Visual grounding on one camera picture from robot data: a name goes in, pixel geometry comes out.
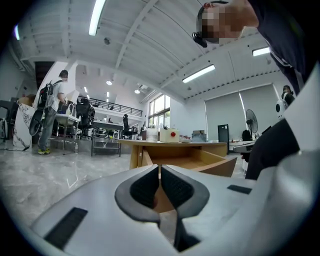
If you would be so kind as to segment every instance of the ceiling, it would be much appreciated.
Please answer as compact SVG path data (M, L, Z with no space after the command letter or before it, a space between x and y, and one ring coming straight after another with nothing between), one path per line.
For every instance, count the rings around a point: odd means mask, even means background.
M107 81L112 81L112 85L107 85ZM75 84L80 96L89 95L91 99L102 101L108 98L110 103L115 103L117 96L123 93L123 90L131 92L131 97L137 97L138 101L152 91L151 88L138 85L137 81L130 78L114 74L103 68L81 64L76 67ZM140 95L134 94L138 88L140 88Z
M144 84L148 87L144 94L157 90L180 102L279 70L269 54L252 56L252 50L267 46L256 29L206 49L194 43L191 34L196 15L205 2L106 0L97 34L90 36L95 0L42 0L19 23L22 59L77 59L83 75L87 69L89 76L102 74L104 79L134 90L137 83ZM216 69L182 83L183 78L209 64ZM105 92L104 86L94 87L97 96Z

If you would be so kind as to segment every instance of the person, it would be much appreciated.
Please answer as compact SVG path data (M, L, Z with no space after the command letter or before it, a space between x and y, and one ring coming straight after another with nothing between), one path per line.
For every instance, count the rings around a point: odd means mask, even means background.
M291 0L233 0L204 4L197 16L198 32L193 39L206 47L238 38L244 28L254 27L270 46L271 57L298 95L308 80L319 48L314 28L317 3L293 3ZM283 119L254 144L248 159L246 179L256 180L260 172L276 166L283 158L299 151L297 140Z
M59 101L61 101L64 105L67 105L68 102L65 100L65 94L63 93L62 83L66 83L68 81L68 71L62 70L57 79L53 79L51 84L53 85L53 94L52 94L52 104L47 106L44 110L45 119L42 126L42 133L38 140L38 154L39 155L47 155L50 154L50 148L47 147L48 138L51 136L54 121L56 118L56 114L59 107Z
M295 97L293 96L294 92L291 91L291 88L289 85L285 85L283 87L283 93L281 95L281 99L283 99L287 104L288 106L291 105L292 102L294 102L295 100Z

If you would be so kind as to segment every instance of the office chair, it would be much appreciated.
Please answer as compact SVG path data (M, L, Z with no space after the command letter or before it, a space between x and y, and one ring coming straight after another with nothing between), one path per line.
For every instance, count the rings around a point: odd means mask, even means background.
M123 133L122 133L122 137L128 136L129 139L131 140L132 139L132 135L136 135L136 134L138 134L137 131L134 131L132 128L129 128L128 115L125 114L123 116Z
M88 129L91 129L95 119L95 109L90 105L87 98L82 98L81 103L78 103L75 107L76 109L76 118L81 117L81 120L78 125L78 129L81 130L79 135L80 140L82 137L91 138L91 136L86 134Z

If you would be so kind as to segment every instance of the gray t-shirt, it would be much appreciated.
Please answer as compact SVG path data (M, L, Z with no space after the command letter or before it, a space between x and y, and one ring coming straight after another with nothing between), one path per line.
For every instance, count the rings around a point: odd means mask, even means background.
M61 80L60 77L58 77L57 79L53 79L52 80L52 84L54 84L55 82ZM53 110L55 110L56 112L58 111L58 107L59 107L59 99L58 99L58 94L59 93L63 93L63 87L62 87L62 83L63 82L59 82L57 83L55 86L53 86L53 102L51 107L53 108Z

